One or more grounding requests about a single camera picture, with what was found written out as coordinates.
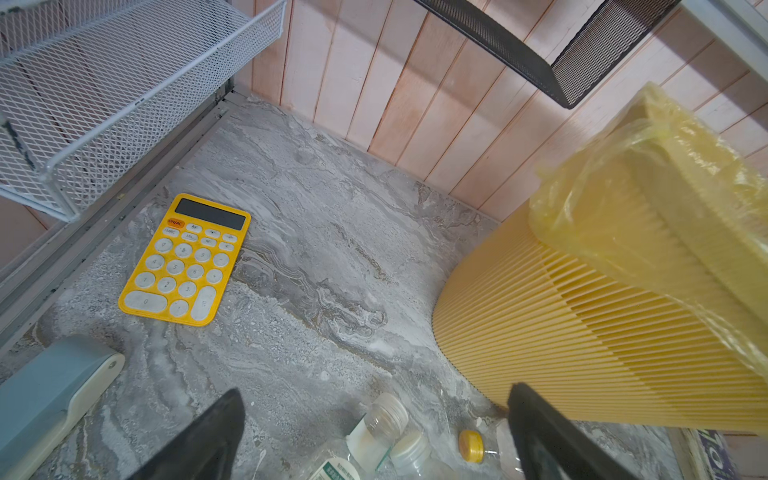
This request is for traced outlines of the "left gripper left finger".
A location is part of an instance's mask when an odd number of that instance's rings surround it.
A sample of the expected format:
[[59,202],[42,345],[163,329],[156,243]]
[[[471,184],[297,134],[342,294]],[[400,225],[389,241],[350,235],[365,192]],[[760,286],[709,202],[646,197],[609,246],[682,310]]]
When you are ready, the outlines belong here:
[[242,396],[232,388],[129,479],[230,479],[244,428]]

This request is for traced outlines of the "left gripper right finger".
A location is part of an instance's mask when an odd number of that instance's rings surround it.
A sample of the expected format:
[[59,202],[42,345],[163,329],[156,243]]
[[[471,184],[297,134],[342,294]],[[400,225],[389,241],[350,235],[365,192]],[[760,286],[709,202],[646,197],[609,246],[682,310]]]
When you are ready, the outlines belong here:
[[633,479],[635,476],[525,383],[512,386],[508,424],[527,479]]

